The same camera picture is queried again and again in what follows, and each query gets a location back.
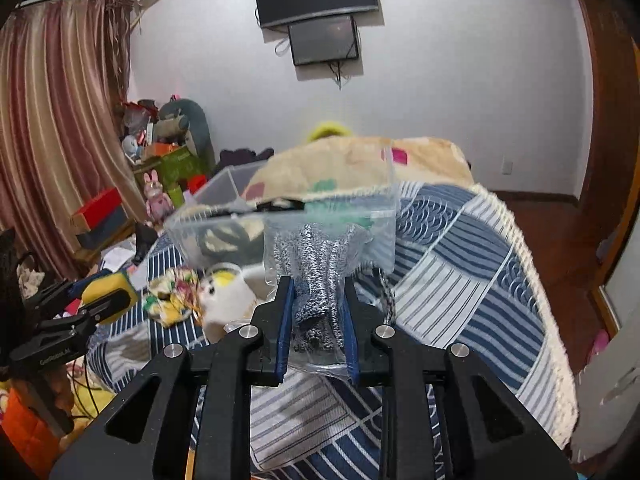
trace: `bed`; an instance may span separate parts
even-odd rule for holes
[[[274,156],[245,193],[268,200],[294,181],[300,183],[301,198],[312,194],[323,200],[337,193],[342,180],[353,184],[354,178],[364,190],[370,176],[358,148],[390,145],[400,195],[395,267],[388,276],[397,323],[425,344],[468,345],[564,447],[577,419],[573,376],[531,254],[506,206],[473,183],[462,152],[446,140],[319,142]],[[356,171],[322,174],[320,152]],[[180,252],[161,237],[149,255],[148,278],[181,263]],[[357,275],[356,290],[367,303],[380,300],[380,286],[366,270]],[[162,329],[138,302],[97,333],[88,363],[108,389],[119,392],[172,342],[188,348],[208,344],[193,318]],[[429,393],[437,476],[443,478],[438,417]],[[252,474],[281,480],[375,479],[381,427],[379,390],[291,370],[277,389],[252,389]],[[197,432],[196,417],[193,447]]]

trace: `metal screw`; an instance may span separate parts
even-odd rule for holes
[[[171,343],[162,350],[162,353],[169,358],[178,357],[182,353],[183,347],[178,343]]]
[[[462,343],[451,345],[451,353],[456,357],[466,357],[469,355],[469,347]]]
[[[394,328],[389,325],[379,325],[376,327],[376,335],[383,339],[387,339],[389,337],[395,336],[396,330],[394,330]]]
[[[245,339],[251,339],[258,335],[258,327],[253,325],[245,325],[240,330],[240,337],[244,337]]]

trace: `curtain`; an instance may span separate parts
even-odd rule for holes
[[[0,30],[0,224],[70,278],[79,245],[69,218],[84,202],[116,186],[129,217],[145,216],[118,138],[114,101],[126,95],[128,41],[116,38],[125,29],[113,20],[123,14],[110,5],[37,4]],[[110,48],[118,40],[126,56]]]

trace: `yellow sponge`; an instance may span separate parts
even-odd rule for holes
[[[127,291],[129,295],[129,304],[112,316],[100,320],[99,324],[113,323],[116,319],[122,316],[122,314],[124,314],[127,310],[134,306],[138,301],[136,289],[133,288],[133,286],[129,282],[129,279],[124,275],[124,273],[114,272],[113,274],[109,274],[108,276],[104,276],[103,278],[98,278],[97,280],[92,281],[82,293],[82,303],[89,304],[92,301],[99,300],[100,298],[103,298],[107,294],[110,294],[111,292],[120,288]]]

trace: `red box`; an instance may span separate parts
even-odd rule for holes
[[[100,249],[100,247],[110,237],[116,234],[119,229],[122,229],[126,223],[127,214],[124,212],[122,206],[119,205],[113,212],[105,216],[104,220],[96,227],[90,231],[76,235],[76,238],[82,247],[90,251],[95,251]]]
[[[89,232],[120,204],[122,204],[120,193],[114,187],[105,189],[99,195],[94,196],[71,215],[71,227],[74,234],[79,235]]]

